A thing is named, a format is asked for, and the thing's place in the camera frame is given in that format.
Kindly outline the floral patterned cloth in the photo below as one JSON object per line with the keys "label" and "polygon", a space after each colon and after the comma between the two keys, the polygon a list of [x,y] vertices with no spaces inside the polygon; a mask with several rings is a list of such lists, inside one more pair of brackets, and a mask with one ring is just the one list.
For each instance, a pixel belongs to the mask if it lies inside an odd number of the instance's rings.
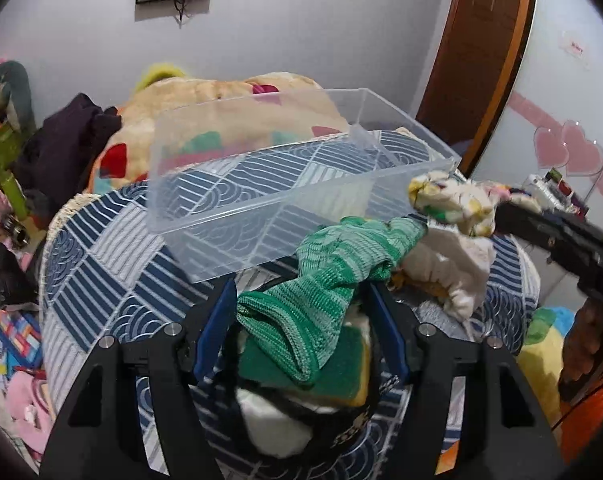
{"label": "floral patterned cloth", "polygon": [[489,237],[495,232],[497,207],[511,197],[499,183],[461,181],[443,171],[414,177],[408,185],[412,207],[441,224],[456,226],[467,236]]}

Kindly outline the white cloth pouch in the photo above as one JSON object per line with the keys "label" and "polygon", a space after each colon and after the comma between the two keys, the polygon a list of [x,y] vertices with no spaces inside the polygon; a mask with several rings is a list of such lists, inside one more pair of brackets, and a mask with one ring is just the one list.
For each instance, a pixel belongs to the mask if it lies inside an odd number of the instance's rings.
{"label": "white cloth pouch", "polygon": [[429,226],[399,269],[412,281],[443,289],[443,310],[464,324],[485,299],[494,262],[495,248],[489,238]]}

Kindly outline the green knitted cloth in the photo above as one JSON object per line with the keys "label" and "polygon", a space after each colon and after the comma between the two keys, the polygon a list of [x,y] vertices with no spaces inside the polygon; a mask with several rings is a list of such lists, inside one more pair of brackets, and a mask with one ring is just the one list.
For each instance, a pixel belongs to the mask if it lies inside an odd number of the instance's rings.
{"label": "green knitted cloth", "polygon": [[311,386],[333,356],[359,285],[388,281],[426,233],[426,224],[412,217],[345,217],[303,239],[296,278],[242,292],[236,317],[285,375]]}

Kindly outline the yellow green sponge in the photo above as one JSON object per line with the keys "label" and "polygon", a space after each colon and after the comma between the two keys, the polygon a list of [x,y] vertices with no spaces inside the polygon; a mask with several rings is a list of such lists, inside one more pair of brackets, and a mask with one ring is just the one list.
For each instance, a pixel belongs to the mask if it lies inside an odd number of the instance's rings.
{"label": "yellow green sponge", "polygon": [[239,357],[239,378],[251,385],[292,394],[330,406],[359,408],[367,400],[370,378],[370,346],[361,330],[344,326],[333,356],[321,368],[312,386],[300,386],[260,349],[253,338],[245,342]]}

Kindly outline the clear plastic storage box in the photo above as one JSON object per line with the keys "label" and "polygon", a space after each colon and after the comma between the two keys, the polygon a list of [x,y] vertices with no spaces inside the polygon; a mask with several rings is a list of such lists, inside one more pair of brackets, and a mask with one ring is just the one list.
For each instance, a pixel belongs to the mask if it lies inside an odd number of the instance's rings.
{"label": "clear plastic storage box", "polygon": [[311,232],[356,216],[410,214],[408,185],[459,155],[366,89],[326,90],[345,132],[195,164],[151,148],[149,227],[193,282],[293,255]]}

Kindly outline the black trimmed white pouch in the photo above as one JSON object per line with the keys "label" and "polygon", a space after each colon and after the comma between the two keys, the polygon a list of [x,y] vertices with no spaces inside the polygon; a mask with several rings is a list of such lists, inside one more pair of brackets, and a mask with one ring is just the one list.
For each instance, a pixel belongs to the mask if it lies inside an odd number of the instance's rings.
{"label": "black trimmed white pouch", "polygon": [[264,455],[292,458],[312,450],[336,453],[355,442],[379,406],[374,388],[360,406],[333,406],[272,389],[236,388],[247,437]]}

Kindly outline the blue white patterned cover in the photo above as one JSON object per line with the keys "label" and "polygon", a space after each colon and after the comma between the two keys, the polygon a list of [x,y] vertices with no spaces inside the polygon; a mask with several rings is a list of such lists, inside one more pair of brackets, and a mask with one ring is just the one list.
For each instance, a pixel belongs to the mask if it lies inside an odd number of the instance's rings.
{"label": "blue white patterned cover", "polygon": [[[144,339],[210,296],[212,284],[191,281],[162,237],[150,232],[147,190],[131,183],[78,196],[50,226],[40,296],[44,369],[56,408],[102,336]],[[433,301],[424,302],[419,314],[454,337],[495,335],[518,352],[538,305],[540,278],[512,237],[494,236],[492,244],[486,296],[469,324],[459,324]],[[239,405],[222,382],[223,370],[216,364],[192,396],[221,470],[231,479],[373,479],[409,401],[408,391],[384,386],[379,407],[355,442],[333,458],[313,456],[290,465],[256,451],[243,436]]]}

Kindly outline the brown wooden door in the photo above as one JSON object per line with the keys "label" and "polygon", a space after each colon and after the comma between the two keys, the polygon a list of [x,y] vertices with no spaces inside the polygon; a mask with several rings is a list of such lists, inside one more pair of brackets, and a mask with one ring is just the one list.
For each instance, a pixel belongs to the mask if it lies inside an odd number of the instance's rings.
{"label": "brown wooden door", "polygon": [[417,120],[472,174],[522,63],[536,0],[451,0]]}

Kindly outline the beige patchwork plush blanket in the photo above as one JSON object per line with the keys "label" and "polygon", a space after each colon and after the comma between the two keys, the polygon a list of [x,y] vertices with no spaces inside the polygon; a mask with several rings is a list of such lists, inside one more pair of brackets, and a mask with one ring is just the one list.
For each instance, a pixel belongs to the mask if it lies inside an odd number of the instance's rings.
{"label": "beige patchwork plush blanket", "polygon": [[349,125],[314,80],[275,72],[246,80],[166,77],[144,81],[119,111],[122,126],[91,169],[94,194],[144,180],[151,148],[189,165],[345,132]]}

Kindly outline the dark purple garment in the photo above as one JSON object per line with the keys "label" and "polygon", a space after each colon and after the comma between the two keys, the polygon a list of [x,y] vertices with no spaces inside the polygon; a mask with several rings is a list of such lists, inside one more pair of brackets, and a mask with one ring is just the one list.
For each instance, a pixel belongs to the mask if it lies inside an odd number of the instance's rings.
{"label": "dark purple garment", "polygon": [[116,107],[102,108],[79,93],[44,120],[11,170],[23,191],[63,205],[87,186],[96,157],[120,128]]}

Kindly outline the yellow plush headband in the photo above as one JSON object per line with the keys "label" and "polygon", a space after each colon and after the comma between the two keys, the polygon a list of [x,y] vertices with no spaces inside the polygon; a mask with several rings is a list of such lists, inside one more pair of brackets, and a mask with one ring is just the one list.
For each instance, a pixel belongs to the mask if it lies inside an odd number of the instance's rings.
{"label": "yellow plush headband", "polygon": [[151,84],[164,79],[185,77],[186,73],[180,67],[172,63],[155,63],[151,65],[140,77],[139,81],[134,86],[134,93],[140,92],[148,88]]}

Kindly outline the green cardboard box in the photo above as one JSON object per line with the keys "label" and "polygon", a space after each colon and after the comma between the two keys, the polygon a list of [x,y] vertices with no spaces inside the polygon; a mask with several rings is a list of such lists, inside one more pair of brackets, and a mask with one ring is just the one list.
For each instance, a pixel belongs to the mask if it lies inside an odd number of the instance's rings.
{"label": "green cardboard box", "polygon": [[28,216],[26,200],[11,165],[21,155],[25,137],[23,133],[12,129],[8,122],[0,125],[0,188],[11,204],[18,220]]}

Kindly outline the green dinosaur plush toy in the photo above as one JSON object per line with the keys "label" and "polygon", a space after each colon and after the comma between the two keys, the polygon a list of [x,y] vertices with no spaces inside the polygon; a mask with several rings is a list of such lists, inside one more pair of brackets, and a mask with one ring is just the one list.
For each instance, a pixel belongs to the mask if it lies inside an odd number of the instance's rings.
{"label": "green dinosaur plush toy", "polygon": [[16,61],[0,64],[0,118],[28,136],[36,130],[32,94],[25,67]]}

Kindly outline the pink heart wall decoration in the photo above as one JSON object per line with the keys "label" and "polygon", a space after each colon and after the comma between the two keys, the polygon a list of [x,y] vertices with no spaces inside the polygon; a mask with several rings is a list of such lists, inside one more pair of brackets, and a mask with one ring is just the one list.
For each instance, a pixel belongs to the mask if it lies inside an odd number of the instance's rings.
{"label": "pink heart wall decoration", "polygon": [[569,176],[591,177],[603,168],[603,148],[590,140],[579,122],[539,127],[533,135],[538,167],[563,169]]}

